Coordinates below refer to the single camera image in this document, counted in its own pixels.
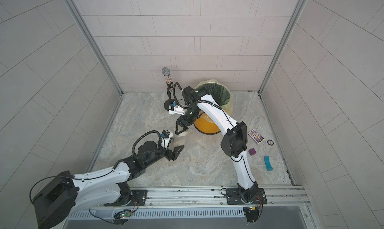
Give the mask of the clear oatmeal jar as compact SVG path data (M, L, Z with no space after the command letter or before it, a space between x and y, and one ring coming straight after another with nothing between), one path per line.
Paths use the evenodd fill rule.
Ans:
M173 147L185 145L187 142L188 136L177 136L174 134L173 136Z

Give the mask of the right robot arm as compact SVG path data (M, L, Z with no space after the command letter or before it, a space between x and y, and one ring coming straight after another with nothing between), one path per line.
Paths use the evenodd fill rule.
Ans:
M221 148L233 161L242 201L246 204L256 201L259 198L257 193L260 192L260 189L248 162L247 125L231 118L205 86L199 86L196 89L188 86L181 89L181 93L185 106L180 105L176 97L174 98L175 103L170 106L170 114L180 115L176 121L176 134L186 132L198 119L201 112L204 112L223 135Z

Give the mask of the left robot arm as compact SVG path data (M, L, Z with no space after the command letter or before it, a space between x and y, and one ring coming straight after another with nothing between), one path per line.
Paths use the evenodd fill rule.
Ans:
M176 160L185 143L167 130L149 131L134 142L132 155L114 166L86 174L63 171L34 197L38 228L51 229L71 214L95 206L120 207L133 202L128 181L145 173L146 168L166 158Z

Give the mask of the orange trash bin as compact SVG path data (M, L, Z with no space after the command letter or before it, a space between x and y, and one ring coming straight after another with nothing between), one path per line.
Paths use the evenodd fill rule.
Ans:
M218 126L203 111L200 112L200 118L194 122L194 126L204 134L213 135L220 132Z

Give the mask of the microphone on black stand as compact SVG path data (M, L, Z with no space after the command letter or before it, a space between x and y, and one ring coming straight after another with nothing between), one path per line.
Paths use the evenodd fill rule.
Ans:
M164 108L167 111L169 110L173 111L176 106L176 100L172 98L173 92L174 92L174 83L172 81L171 71L168 67L164 67L162 68L162 74L164 75L166 80L167 96L168 96L168 100L164 102Z

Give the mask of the small purple cube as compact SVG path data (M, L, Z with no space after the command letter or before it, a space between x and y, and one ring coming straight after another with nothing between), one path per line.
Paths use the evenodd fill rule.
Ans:
M256 152L256 150L255 150L254 148L249 149L249 154L250 154L251 156L255 155L256 153L257 153L257 152Z

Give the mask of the left circuit board module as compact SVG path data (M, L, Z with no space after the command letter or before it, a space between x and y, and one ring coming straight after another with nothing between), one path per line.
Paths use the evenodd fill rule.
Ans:
M123 226L132 216L132 210L123 210L120 212L115 213L113 217L113 222L116 225Z

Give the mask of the circuit board module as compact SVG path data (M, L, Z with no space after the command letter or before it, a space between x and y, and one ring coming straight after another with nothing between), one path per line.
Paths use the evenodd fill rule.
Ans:
M248 223L256 223L260 218L262 209L256 207L243 207L243 211Z
M132 216L132 210L123 210L120 212L115 213L113 217L113 222L116 225L123 226Z

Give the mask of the purple patterned card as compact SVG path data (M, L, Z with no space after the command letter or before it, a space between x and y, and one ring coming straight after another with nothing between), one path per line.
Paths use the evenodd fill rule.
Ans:
M258 133L255 129L251 130L250 132L248 132L248 136L256 143L256 144L260 144L261 142L263 142L265 139L264 137Z

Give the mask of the teal curved block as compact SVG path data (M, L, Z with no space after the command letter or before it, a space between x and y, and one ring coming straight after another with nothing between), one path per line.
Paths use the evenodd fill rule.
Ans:
M273 167L271 165L271 160L270 160L269 156L264 156L264 162L265 162L266 170L267 171L272 171Z

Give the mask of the right circuit board module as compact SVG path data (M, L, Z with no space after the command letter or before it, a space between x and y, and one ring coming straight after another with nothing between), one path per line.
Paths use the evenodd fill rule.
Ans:
M256 207L243 207L243 211L248 223L256 223L260 218L262 209Z

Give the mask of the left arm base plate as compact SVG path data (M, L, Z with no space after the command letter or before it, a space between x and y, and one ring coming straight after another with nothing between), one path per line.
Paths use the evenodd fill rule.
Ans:
M133 190L131 194L121 195L116 202L111 204L104 204L104 207L142 207L146 203L148 191L147 190Z

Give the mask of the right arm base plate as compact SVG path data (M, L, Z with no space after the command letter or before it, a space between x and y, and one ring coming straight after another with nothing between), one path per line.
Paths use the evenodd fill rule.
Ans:
M266 205L268 203L265 190L262 188L248 190L232 188L225 189L221 193L227 199L228 205Z

